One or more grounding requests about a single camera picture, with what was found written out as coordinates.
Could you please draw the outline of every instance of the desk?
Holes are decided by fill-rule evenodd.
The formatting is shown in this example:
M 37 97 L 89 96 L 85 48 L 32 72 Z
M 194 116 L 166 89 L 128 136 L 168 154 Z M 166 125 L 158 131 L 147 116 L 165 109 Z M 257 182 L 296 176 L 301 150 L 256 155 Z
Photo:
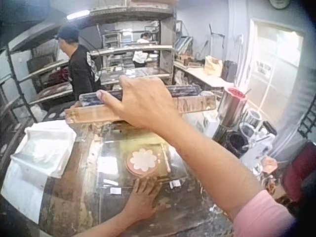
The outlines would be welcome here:
M 176 69 L 179 69 L 193 77 L 195 77 L 196 79 L 202 81 L 203 83 L 209 85 L 210 87 L 213 88 L 219 88 L 219 87 L 227 87 L 227 86 L 234 86 L 233 83 L 229 83 L 227 81 L 224 81 L 222 78 L 220 77 L 216 77 L 216 76 L 211 76 L 211 75 L 207 75 L 204 72 L 203 68 L 190 68 L 190 67 L 186 67 L 183 66 L 183 64 L 175 61 L 173 63 L 173 66 Z
M 11 161 L 1 191 L 6 200 L 1 202 L 0 213 L 7 213 L 5 221 L 18 223 L 14 231 L 23 230 L 15 236 L 34 236 L 29 228 L 33 226 L 54 237 L 69 237 L 107 221 L 124 208 L 132 191 L 132 175 L 121 171 L 123 166 L 118 165 L 119 174 L 124 174 L 116 177 L 122 194 L 111 195 L 104 187 L 104 180 L 110 177 L 104 175 L 106 163 L 100 162 L 101 158 L 123 156 L 122 145 L 110 141 L 114 137 L 119 141 L 122 133 L 109 134 L 107 127 L 96 131 L 87 124 L 76 124 L 73 129 L 77 137 L 61 179 L 35 173 Z M 133 135 L 133 131 L 126 134 L 127 144 Z M 177 234 L 182 231 L 192 233 L 190 236 L 203 236 L 208 231 L 212 236 L 231 234 L 231 223 L 212 209 L 214 203 L 181 159 L 172 159 L 171 169 L 175 172 L 164 178 L 158 195 L 159 202 L 169 203 L 171 208 L 136 223 L 121 236 L 188 236 Z M 181 186 L 171 189 L 169 181 L 174 179 L 180 180 Z

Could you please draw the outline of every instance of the flower design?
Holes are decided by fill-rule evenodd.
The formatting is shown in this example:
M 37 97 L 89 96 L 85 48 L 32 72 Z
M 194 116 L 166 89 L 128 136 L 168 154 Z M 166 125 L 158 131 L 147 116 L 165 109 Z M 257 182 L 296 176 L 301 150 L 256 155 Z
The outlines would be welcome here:
M 157 157 L 153 155 L 152 150 L 140 149 L 139 152 L 133 152 L 133 157 L 130 162 L 134 164 L 134 169 L 141 169 L 146 172 L 149 168 L 154 168 Z

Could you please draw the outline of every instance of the white cloth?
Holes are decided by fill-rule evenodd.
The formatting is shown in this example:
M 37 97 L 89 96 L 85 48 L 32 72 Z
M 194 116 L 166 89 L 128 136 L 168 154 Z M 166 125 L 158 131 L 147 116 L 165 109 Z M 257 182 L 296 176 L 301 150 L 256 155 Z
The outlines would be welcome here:
M 146 39 L 139 39 L 137 42 L 149 43 L 149 41 Z M 147 57 L 148 57 L 147 53 L 143 53 L 143 51 L 136 51 L 134 53 L 133 61 L 135 61 L 136 63 L 145 63 L 145 60 L 147 59 Z

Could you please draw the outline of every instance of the man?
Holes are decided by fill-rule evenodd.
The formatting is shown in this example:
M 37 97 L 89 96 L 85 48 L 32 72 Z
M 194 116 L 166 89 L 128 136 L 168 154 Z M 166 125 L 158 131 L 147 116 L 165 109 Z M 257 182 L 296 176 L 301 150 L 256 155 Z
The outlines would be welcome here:
M 141 35 L 141 39 L 139 39 L 138 43 L 149 43 L 151 40 L 152 34 L 150 32 L 145 32 Z M 143 51 L 136 51 L 133 57 L 133 63 L 135 68 L 143 68 L 146 66 L 146 59 L 148 57 L 148 53 L 144 53 Z
M 123 88 L 122 102 L 102 90 L 97 92 L 98 98 L 120 118 L 135 127 L 156 133 L 177 150 L 214 202 L 234 222 L 234 236 L 278 237 L 284 234 L 294 221 L 287 209 L 277 204 L 268 192 L 262 189 L 239 159 L 181 118 L 170 93 L 159 78 L 130 80 L 122 77 L 120 83 Z M 153 184 L 142 186 L 140 190 L 147 186 L 149 190 L 153 188 Z M 149 210 L 146 214 L 139 216 L 136 212 L 133 219 L 130 215 L 135 209 L 127 215 L 125 208 L 123 214 L 82 236 L 119 236 L 136 220 L 150 217 L 153 214 L 151 208 L 155 196 L 139 198 L 147 200 L 140 201 L 146 207 L 145 210 Z
M 76 103 L 80 107 L 81 94 L 95 92 L 101 87 L 97 67 L 89 50 L 79 44 L 79 29 L 75 24 L 62 26 L 56 36 L 60 49 L 69 57 L 69 80 L 73 86 Z

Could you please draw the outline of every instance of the fluorescent light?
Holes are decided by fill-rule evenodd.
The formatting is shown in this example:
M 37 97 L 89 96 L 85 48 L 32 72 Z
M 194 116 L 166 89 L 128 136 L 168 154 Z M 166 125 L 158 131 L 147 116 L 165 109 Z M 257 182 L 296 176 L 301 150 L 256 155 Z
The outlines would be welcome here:
M 79 11 L 79 12 L 76 12 L 76 13 L 68 15 L 67 19 L 68 20 L 72 20 L 72 19 L 75 19 L 75 18 L 78 18 L 78 17 L 87 16 L 89 14 L 90 14 L 89 10 Z

